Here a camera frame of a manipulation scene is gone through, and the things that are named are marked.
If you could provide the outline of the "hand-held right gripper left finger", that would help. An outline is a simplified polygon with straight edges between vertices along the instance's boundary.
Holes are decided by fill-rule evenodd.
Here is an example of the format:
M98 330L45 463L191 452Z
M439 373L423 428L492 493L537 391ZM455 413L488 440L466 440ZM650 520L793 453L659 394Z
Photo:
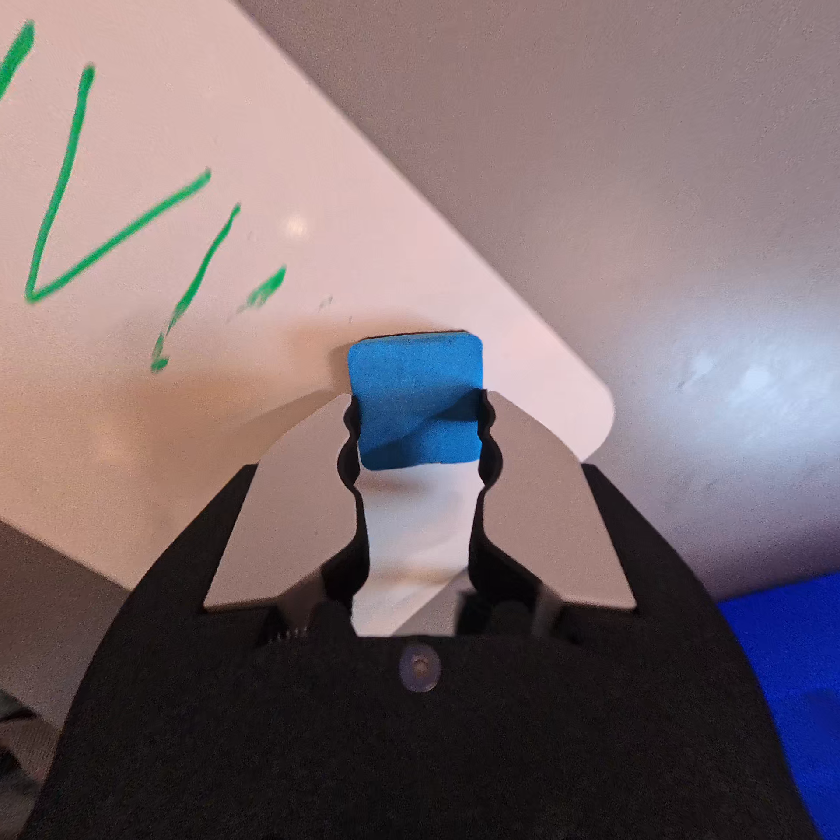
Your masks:
M335 396L260 459L204 608L276 604L307 613L324 596L351 602L370 570L358 403Z

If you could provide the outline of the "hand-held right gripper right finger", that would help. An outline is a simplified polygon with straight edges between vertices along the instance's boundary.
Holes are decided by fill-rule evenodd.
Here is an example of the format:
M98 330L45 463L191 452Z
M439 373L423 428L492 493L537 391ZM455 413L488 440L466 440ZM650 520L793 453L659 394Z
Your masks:
M574 452L502 394L480 395L476 500L468 575L489 604L637 608Z

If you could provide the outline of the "white whiteboard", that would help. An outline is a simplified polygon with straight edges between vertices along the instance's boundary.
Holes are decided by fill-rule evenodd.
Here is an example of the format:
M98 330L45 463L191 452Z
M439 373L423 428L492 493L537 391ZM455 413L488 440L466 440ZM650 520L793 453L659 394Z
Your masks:
M1 2L2 519L133 588L228 478L465 330L588 459L612 394L234 2Z

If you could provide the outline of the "blue whiteboard eraser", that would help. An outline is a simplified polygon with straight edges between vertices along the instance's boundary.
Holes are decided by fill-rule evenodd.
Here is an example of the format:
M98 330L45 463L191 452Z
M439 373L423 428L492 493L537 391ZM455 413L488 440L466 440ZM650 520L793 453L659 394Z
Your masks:
M480 457L483 344L466 331L417 332L350 346L360 460L370 471L474 463Z

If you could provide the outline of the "blue plastic bin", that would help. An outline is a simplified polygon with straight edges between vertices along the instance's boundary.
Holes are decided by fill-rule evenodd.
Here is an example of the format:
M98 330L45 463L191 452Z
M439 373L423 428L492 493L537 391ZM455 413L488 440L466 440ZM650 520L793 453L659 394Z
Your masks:
M718 604L770 706L820 834L839 838L839 573Z

